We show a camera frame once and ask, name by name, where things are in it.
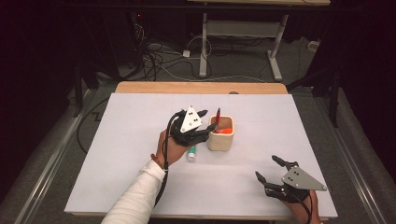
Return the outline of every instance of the pen holder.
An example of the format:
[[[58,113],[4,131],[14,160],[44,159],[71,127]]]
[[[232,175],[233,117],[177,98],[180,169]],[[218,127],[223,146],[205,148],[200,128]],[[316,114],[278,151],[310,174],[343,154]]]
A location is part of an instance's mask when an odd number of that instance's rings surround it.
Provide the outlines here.
[[[216,122],[216,116],[212,116],[209,119],[209,125]],[[228,116],[220,116],[217,130],[220,133],[211,132],[209,133],[209,139],[207,140],[207,146],[213,151],[227,151],[230,150],[233,142],[233,118]]]

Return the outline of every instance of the table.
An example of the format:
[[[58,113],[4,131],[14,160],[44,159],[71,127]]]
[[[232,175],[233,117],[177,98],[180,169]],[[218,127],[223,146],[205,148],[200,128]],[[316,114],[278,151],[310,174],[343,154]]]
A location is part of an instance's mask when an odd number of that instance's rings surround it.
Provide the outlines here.
[[[111,96],[64,211],[75,215],[104,215],[129,187],[138,169],[149,160],[149,154],[156,150],[156,136],[170,117],[180,106],[189,103],[209,113],[221,106],[224,115],[232,114],[235,120],[233,146],[227,152],[214,152],[202,143],[197,145],[195,162],[182,158],[173,164],[153,217],[291,218],[281,202],[265,196],[254,174],[257,170],[269,182],[281,183],[280,177],[287,171],[272,161],[273,154],[286,161],[298,161],[303,169],[325,184],[298,111],[284,85],[122,82]],[[251,137],[249,129],[258,128],[262,129],[260,135]],[[318,197],[321,218],[336,217],[329,192],[320,191]]]
[[[330,0],[189,0],[192,2],[208,3],[236,3],[236,4],[262,4],[262,5],[286,5],[311,7],[328,6]],[[204,13],[202,31],[202,49],[200,56],[200,77],[206,77],[207,49],[206,42],[208,35],[232,35],[232,36],[254,36],[254,37],[274,37],[274,47],[267,51],[267,57],[276,81],[281,81],[279,66],[276,62],[276,53],[285,31],[286,22],[289,15],[283,15],[281,22],[256,22],[256,21],[210,21],[207,13]]]

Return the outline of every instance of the forearm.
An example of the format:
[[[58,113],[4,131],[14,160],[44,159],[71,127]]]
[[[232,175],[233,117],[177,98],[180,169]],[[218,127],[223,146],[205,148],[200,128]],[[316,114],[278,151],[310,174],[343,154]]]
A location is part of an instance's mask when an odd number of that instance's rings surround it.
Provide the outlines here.
[[[149,161],[107,213],[102,224],[148,223],[164,176],[163,169]]]

